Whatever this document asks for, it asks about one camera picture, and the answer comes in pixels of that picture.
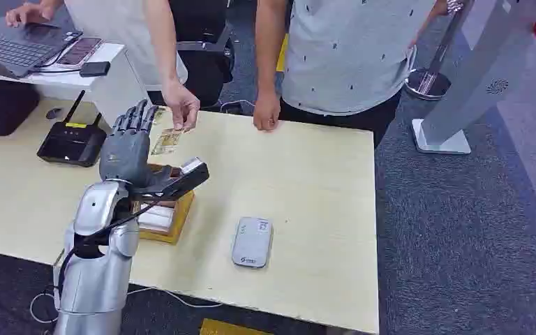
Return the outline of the person's right hand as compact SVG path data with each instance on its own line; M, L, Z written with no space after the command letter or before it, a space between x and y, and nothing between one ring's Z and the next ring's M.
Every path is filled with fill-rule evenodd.
M273 131L281 111L279 96L274 90L260 91L253 111L253 125L259 131Z
M5 22L8 27L49 22L54 17L58 7L58 1L25 2L21 6L7 11Z

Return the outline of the person's left hand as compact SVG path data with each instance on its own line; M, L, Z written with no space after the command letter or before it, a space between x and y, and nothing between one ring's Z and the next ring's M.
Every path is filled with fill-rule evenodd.
M172 113L174 129L188 132L196 127L200 101L179 80L162 83L165 104Z

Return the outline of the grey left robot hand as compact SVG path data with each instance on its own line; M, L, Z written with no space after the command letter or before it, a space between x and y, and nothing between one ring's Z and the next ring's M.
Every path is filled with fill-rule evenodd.
M153 170L148 165L150 131L158 107L147 107L141 100L117 117L111 133L107 135L100 153L99 175L103 181L120 181L130 191L160 190L181 170L162 165Z

